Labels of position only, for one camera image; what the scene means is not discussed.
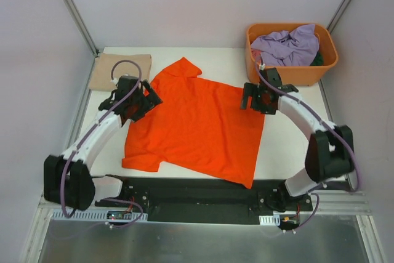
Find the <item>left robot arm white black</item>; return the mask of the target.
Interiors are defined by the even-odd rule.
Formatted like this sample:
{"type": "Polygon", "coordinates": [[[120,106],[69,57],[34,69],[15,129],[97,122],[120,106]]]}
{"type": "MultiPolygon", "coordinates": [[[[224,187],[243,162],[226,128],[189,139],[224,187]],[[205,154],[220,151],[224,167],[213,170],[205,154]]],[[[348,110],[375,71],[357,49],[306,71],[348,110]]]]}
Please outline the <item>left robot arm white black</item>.
{"type": "Polygon", "coordinates": [[[127,205],[130,192],[119,177],[93,177],[90,170],[102,148],[126,123],[142,119],[162,102],[147,80],[120,77],[78,139],[59,156],[45,159],[44,199],[80,211],[107,198],[117,207],[127,205]]]}

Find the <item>orange t shirt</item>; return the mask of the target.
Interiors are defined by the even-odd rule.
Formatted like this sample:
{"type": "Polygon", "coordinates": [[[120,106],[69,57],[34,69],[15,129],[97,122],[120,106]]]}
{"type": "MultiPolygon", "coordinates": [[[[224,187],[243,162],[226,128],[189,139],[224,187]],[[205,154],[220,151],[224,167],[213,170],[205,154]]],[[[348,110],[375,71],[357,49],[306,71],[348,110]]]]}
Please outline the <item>orange t shirt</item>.
{"type": "Polygon", "coordinates": [[[265,117],[241,109],[241,88],[202,73],[183,57],[154,77],[163,102],[129,126],[121,166],[158,172],[167,162],[251,188],[265,117]]]}

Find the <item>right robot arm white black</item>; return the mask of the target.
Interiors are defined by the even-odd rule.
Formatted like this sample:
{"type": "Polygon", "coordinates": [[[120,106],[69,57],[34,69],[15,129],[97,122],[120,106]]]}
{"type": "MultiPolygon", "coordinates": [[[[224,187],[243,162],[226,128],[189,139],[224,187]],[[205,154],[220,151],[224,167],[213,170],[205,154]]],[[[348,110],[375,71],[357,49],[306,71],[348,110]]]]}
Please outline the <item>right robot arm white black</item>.
{"type": "Polygon", "coordinates": [[[346,126],[325,121],[304,102],[292,84],[283,84],[276,68],[257,67],[259,83],[245,83],[241,108],[251,107],[264,115],[277,111],[287,116],[308,140],[304,168],[286,179],[278,189],[277,203],[291,210],[299,196],[308,194],[322,183],[354,172],[360,179],[353,149],[353,133],[346,126]]]}

